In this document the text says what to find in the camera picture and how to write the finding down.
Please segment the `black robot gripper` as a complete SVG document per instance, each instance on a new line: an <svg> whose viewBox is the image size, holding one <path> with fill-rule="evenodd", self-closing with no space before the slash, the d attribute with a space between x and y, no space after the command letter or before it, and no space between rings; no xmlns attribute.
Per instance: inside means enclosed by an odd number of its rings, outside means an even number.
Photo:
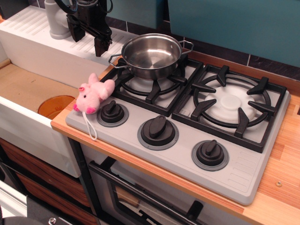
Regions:
<svg viewBox="0 0 300 225"><path fill-rule="evenodd" d="M112 44L112 31L105 20L112 11L112 3L106 0L72 0L66 7L67 24L73 40L78 42L86 32L91 34L95 37L95 55L101 57Z"/></svg>

